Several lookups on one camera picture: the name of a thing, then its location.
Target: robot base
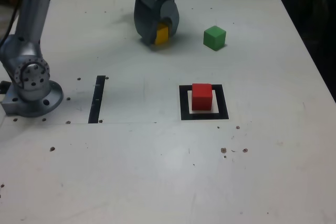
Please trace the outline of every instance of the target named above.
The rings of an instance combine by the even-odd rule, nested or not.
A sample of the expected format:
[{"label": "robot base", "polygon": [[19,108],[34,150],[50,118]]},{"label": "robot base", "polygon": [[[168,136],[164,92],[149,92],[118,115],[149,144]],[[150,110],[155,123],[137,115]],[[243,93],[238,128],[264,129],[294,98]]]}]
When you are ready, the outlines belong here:
[{"label": "robot base", "polygon": [[47,114],[54,110],[63,100],[61,86],[54,81],[50,81],[50,85],[51,91],[46,97],[41,100],[26,102],[20,99],[13,84],[11,84],[5,99],[2,101],[2,107],[7,115],[20,115],[26,118]]}]

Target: dark background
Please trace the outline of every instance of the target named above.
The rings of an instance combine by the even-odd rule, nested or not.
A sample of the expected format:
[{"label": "dark background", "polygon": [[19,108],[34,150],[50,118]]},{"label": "dark background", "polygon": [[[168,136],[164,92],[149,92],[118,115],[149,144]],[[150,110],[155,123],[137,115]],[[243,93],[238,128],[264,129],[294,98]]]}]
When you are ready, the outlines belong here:
[{"label": "dark background", "polygon": [[336,101],[336,0],[282,0]]}]

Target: red cube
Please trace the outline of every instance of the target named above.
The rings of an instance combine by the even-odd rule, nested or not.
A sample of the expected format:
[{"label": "red cube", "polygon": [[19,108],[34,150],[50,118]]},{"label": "red cube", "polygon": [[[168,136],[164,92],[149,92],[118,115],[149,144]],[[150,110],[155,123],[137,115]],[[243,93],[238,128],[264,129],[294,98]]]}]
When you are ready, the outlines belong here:
[{"label": "red cube", "polygon": [[212,85],[194,83],[192,90],[192,110],[210,111],[212,107]]}]

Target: black tape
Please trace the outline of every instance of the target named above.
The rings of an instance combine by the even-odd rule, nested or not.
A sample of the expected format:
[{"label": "black tape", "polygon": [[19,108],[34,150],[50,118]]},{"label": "black tape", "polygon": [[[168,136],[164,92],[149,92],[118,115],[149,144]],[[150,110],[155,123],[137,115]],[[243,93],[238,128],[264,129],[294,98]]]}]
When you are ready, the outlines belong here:
[{"label": "black tape", "polygon": [[89,115],[89,123],[98,123],[101,100],[103,98],[104,84],[105,76],[97,76]]}]

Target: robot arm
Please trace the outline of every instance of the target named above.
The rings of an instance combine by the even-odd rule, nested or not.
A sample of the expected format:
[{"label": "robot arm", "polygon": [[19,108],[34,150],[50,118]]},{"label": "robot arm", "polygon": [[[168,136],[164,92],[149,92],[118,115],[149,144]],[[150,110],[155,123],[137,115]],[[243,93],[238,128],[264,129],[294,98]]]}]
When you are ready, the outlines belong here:
[{"label": "robot arm", "polygon": [[135,0],[134,23],[146,44],[154,44],[159,23],[169,28],[169,37],[173,36],[179,20],[174,0]]},{"label": "robot arm", "polygon": [[[23,0],[15,34],[0,43],[0,61],[12,80],[2,102],[7,115],[41,116],[63,99],[60,85],[49,80],[50,68],[40,48],[49,2]],[[174,0],[135,0],[134,22],[147,44],[155,42],[159,23],[166,24],[173,36],[179,24],[176,4]]]},{"label": "robot arm", "polygon": [[23,0],[15,34],[0,47],[0,61],[12,80],[2,106],[6,114],[44,115],[63,99],[60,85],[50,81],[40,39],[50,0]]}]

